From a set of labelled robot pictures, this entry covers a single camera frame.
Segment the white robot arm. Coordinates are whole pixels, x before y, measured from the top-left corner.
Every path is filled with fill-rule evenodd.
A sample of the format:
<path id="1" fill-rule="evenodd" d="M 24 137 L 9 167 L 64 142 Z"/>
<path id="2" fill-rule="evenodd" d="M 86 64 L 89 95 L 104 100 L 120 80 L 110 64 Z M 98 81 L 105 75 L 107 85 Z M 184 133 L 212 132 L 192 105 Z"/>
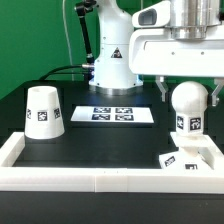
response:
<path id="1" fill-rule="evenodd" d="M 208 77 L 216 85 L 212 104 L 224 88 L 224 15 L 221 0 L 161 0 L 132 15 L 116 0 L 98 0 L 100 54 L 90 87 L 121 95 L 152 75 L 161 94 L 165 78 Z"/>

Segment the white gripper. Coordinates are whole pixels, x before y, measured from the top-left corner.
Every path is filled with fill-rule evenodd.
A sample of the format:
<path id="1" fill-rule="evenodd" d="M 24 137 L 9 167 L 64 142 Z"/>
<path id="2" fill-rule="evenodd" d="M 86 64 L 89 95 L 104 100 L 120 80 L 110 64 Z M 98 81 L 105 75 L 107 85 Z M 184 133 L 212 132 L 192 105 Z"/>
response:
<path id="1" fill-rule="evenodd" d="M 224 88 L 224 24 L 207 29 L 205 39 L 175 40 L 164 28 L 139 29 L 130 39 L 129 67 L 134 74 L 158 75 L 161 100 L 167 99 L 164 76 L 214 77 L 212 106 Z"/>

